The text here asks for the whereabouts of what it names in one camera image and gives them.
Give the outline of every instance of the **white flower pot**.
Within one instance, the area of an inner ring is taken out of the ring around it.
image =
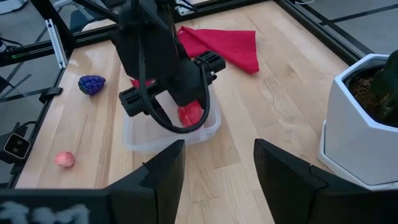
[[[343,80],[387,58],[367,55],[333,80],[318,153],[336,175],[370,190],[398,189],[398,128],[373,120]]]

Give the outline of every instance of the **black clamp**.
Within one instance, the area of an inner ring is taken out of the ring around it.
[[[43,92],[39,100],[42,103],[45,103],[47,100],[53,98],[54,96],[61,95],[63,88],[55,87],[55,88],[48,88],[45,92]]]

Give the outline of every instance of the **pink toy fruit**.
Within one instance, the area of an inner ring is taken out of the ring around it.
[[[55,156],[54,163],[61,167],[71,167],[75,163],[75,157],[70,152],[61,152]]]

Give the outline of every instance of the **plastic bin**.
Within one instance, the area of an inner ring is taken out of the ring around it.
[[[174,126],[182,127],[177,115],[178,106],[167,91],[156,96]],[[160,152],[178,139],[184,139],[185,145],[196,144],[211,139],[221,124],[221,115],[217,97],[210,86],[210,112],[204,125],[188,134],[176,134],[161,127],[156,121],[144,113],[129,117],[124,113],[123,141],[133,151],[155,153]]]

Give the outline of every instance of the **wooden tabletop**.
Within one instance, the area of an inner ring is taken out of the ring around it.
[[[176,223],[273,223],[254,167],[254,139],[326,169],[317,159],[321,126],[331,81],[347,65],[273,1],[180,25],[256,30],[260,72],[250,76],[228,63],[218,74],[222,123],[212,140],[187,147]],[[90,98],[77,85],[87,74],[107,79]],[[110,41],[74,50],[59,86],[63,93],[49,108],[17,188],[102,188],[153,156],[123,145],[118,93],[131,84]],[[74,153],[71,169],[54,165],[62,151]]]

